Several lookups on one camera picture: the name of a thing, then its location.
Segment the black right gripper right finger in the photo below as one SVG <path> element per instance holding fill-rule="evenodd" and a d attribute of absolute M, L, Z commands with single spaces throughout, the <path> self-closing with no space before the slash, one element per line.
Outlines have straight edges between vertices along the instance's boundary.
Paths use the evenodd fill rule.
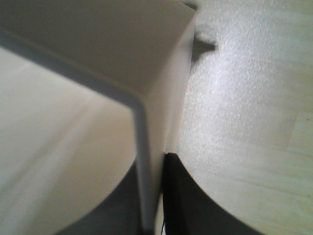
<path fill-rule="evenodd" d="M 168 235 L 258 235 L 216 202 L 195 182 L 175 153 L 164 157 L 162 194 Z"/>

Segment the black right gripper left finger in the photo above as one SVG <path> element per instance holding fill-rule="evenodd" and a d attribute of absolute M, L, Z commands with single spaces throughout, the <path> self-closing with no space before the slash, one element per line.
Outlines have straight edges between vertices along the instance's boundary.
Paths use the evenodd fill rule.
<path fill-rule="evenodd" d="M 110 195 L 91 212 L 60 230 L 59 235 L 139 235 L 140 200 L 136 165 Z"/>

